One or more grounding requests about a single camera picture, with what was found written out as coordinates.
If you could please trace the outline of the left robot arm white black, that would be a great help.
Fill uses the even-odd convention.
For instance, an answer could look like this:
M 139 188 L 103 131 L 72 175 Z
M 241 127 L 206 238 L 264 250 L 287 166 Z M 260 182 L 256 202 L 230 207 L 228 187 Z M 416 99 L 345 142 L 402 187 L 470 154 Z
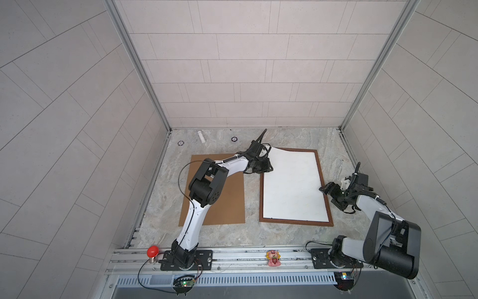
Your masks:
M 205 217 L 220 198 L 228 177 L 236 173 L 261 174 L 273 171 L 268 157 L 270 144 L 254 140 L 246 151 L 238 152 L 223 160 L 202 160 L 198 171 L 191 179 L 188 190 L 189 210 L 183 228 L 171 245 L 174 265 L 189 269 L 195 263 L 199 234 Z

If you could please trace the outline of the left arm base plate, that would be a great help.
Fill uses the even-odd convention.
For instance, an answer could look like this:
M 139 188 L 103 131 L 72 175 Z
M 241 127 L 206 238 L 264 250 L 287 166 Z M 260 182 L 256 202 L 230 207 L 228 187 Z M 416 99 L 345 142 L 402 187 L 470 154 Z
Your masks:
M 170 250 L 165 251 L 163 254 L 163 259 L 161 260 L 161 271 L 188 271 L 188 270 L 197 270 L 198 265 L 202 266 L 202 270 L 210 270 L 212 268 L 212 250 L 197 250 L 193 258 L 192 265 L 187 268 L 180 266 L 177 262 L 174 261 L 173 254 Z

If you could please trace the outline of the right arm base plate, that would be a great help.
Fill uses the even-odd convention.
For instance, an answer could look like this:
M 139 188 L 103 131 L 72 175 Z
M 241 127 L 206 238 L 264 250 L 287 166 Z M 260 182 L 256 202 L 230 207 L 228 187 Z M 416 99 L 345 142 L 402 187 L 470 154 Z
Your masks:
M 332 264 L 329 249 L 310 249 L 314 269 L 335 269 Z

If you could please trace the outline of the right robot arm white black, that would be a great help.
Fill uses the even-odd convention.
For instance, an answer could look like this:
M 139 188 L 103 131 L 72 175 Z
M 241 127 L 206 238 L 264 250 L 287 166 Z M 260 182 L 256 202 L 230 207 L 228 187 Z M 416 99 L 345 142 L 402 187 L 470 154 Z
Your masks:
M 332 204 L 345 212 L 362 211 L 370 220 L 364 240 L 344 235 L 336 237 L 329 258 L 337 268 L 347 263 L 363 262 L 399 275 L 414 279 L 419 272 L 421 228 L 392 212 L 387 203 L 367 186 L 368 176 L 355 172 L 341 184 L 327 183 L 320 192 L 332 198 Z

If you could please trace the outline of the brown backing board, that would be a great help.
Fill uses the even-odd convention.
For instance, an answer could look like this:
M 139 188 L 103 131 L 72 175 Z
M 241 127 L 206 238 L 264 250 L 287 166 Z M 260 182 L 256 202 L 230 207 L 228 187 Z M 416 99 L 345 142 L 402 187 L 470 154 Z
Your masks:
M 190 160 L 196 163 L 189 165 L 184 193 L 189 195 L 188 185 L 204 159 L 220 161 L 233 155 L 233 153 L 193 154 Z M 211 206 L 203 222 L 206 226 L 225 224 L 245 224 L 245 187 L 242 172 L 227 178 L 219 199 Z

